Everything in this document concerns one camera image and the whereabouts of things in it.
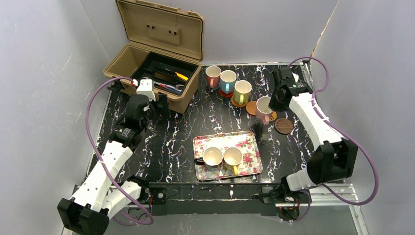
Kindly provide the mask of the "light wood coaster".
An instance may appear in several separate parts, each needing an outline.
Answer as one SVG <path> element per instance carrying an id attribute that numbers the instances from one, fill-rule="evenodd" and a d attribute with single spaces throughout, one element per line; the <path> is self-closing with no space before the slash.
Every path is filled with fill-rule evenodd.
<path id="1" fill-rule="evenodd" d="M 255 116 L 256 113 L 256 101 L 250 101 L 246 105 L 246 111 L 251 116 Z"/>

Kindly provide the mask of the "tan plastic toolbox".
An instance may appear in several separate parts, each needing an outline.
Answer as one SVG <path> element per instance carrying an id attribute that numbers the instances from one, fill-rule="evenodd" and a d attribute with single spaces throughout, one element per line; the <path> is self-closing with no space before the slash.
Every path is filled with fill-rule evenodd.
<path id="1" fill-rule="evenodd" d="M 182 95 L 154 87 L 156 96 L 167 94 L 170 110 L 185 113 L 199 87 L 199 72 L 204 58 L 203 16 L 143 0 L 118 0 L 116 4 L 129 43 L 104 68 L 103 73 L 108 78 L 131 78 L 151 52 L 196 64 L 198 68 Z"/>

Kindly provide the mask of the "light blue mug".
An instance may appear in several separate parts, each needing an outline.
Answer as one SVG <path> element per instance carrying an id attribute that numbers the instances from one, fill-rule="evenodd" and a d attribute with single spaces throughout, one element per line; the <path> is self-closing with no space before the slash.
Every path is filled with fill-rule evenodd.
<path id="1" fill-rule="evenodd" d="M 237 75 L 234 71 L 225 70 L 220 74 L 220 89 L 223 93 L 229 94 L 233 92 L 237 80 Z"/>

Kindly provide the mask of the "green mug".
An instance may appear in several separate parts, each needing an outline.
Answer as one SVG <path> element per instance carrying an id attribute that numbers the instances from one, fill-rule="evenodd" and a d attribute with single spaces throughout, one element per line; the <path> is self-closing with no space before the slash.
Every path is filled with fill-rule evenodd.
<path id="1" fill-rule="evenodd" d="M 252 91 L 252 85 L 246 80 L 240 80 L 235 83 L 233 100 L 239 106 L 248 102 Z"/>

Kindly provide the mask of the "red coaster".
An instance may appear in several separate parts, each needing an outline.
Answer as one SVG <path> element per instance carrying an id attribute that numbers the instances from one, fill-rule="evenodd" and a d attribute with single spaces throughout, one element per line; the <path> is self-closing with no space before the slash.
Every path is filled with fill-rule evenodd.
<path id="1" fill-rule="evenodd" d="M 230 92 L 230 93 L 225 93 L 225 92 L 223 92 L 221 89 L 219 89 L 219 94 L 220 94 L 221 96 L 223 96 L 223 97 L 229 98 L 229 97 L 232 97 L 232 96 L 233 96 L 234 91 L 232 91 L 232 92 Z"/>

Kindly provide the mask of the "orange printed coaster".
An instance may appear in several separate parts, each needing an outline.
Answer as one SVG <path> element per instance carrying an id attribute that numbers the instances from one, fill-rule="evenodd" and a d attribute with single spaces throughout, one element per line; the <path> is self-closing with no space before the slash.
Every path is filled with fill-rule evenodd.
<path id="1" fill-rule="evenodd" d="M 273 111 L 269 116 L 269 122 L 275 121 L 277 118 L 277 113 Z"/>

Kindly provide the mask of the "pink mug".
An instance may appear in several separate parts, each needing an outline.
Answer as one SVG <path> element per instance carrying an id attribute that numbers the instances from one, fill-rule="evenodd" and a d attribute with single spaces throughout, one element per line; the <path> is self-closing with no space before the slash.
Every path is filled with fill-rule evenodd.
<path id="1" fill-rule="evenodd" d="M 262 96 L 256 101 L 255 116 L 262 121 L 264 125 L 268 125 L 272 113 L 274 112 L 270 107 L 271 98 L 269 96 Z"/>
<path id="2" fill-rule="evenodd" d="M 206 85 L 209 89 L 219 88 L 221 69 L 218 66 L 209 66 L 205 70 Z"/>

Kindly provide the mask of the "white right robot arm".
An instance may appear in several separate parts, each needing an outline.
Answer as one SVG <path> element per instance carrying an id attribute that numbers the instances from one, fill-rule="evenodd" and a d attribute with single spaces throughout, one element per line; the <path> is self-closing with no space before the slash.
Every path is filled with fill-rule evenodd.
<path id="1" fill-rule="evenodd" d="M 295 81 L 289 67 L 272 72 L 275 88 L 269 107 L 276 111 L 291 110 L 307 131 L 314 151 L 306 168 L 281 179 L 280 196 L 294 196 L 302 189 L 352 176 L 358 147 L 330 127 L 306 82 Z"/>

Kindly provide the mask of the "dark walnut wooden coaster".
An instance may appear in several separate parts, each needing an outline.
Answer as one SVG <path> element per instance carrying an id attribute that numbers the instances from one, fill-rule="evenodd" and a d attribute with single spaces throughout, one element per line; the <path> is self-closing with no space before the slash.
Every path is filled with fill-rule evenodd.
<path id="1" fill-rule="evenodd" d="M 275 121 L 275 129 L 283 135 L 288 135 L 294 130 L 293 123 L 286 118 L 278 118 Z"/>

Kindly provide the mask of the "yellow mug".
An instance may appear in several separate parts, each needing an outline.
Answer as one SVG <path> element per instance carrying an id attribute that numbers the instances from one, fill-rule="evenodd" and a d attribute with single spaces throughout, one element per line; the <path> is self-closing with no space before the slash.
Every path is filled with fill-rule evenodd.
<path id="1" fill-rule="evenodd" d="M 238 166 L 241 164 L 242 159 L 242 152 L 236 147 L 227 148 L 223 155 L 225 168 L 231 170 L 234 176 L 239 175 Z"/>

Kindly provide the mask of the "black mug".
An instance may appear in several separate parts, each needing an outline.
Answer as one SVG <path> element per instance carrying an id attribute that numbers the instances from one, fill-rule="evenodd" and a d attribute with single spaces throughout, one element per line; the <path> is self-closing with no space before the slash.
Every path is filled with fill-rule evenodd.
<path id="1" fill-rule="evenodd" d="M 194 163 L 204 166 L 207 171 L 218 171 L 222 167 L 223 153 L 217 147 L 206 147 L 200 157 L 194 159 Z"/>

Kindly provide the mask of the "floral rectangular tray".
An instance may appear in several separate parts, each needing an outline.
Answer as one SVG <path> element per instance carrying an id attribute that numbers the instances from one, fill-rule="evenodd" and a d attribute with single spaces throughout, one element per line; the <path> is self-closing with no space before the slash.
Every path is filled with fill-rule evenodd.
<path id="1" fill-rule="evenodd" d="M 209 170 L 202 164 L 196 164 L 195 174 L 199 181 L 216 181 L 251 176 L 259 174 L 263 170 L 261 156 L 252 131 L 195 137 L 193 139 L 194 158 L 201 158 L 204 151 L 209 147 L 217 147 L 223 152 L 229 147 L 236 147 L 242 153 L 242 162 L 237 167 L 237 175 L 225 166 L 218 167 L 215 170 Z"/>

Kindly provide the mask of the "orange wood coaster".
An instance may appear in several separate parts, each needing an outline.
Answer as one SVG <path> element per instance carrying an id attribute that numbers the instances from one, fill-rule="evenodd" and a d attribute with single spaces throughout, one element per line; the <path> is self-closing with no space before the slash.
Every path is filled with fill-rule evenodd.
<path id="1" fill-rule="evenodd" d="M 243 104 L 239 104 L 238 102 L 236 102 L 235 100 L 234 100 L 234 97 L 232 96 L 232 98 L 231 98 L 231 103 L 235 106 L 235 107 L 245 107 L 247 104 L 248 104 L 248 102 L 245 102 L 245 103 L 243 103 Z"/>

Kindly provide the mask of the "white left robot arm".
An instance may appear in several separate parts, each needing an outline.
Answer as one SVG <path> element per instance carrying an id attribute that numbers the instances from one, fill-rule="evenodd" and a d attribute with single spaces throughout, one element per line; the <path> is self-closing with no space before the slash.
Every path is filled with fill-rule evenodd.
<path id="1" fill-rule="evenodd" d="M 70 199 L 61 199 L 57 210 L 66 229 L 80 235 L 102 235 L 115 214 L 132 199 L 151 197 L 149 182 L 130 176 L 111 192 L 115 177 L 145 138 L 148 121 L 169 119 L 170 110 L 166 94 L 155 101 L 146 95 L 130 96 L 124 115 L 114 124 L 101 160 Z"/>

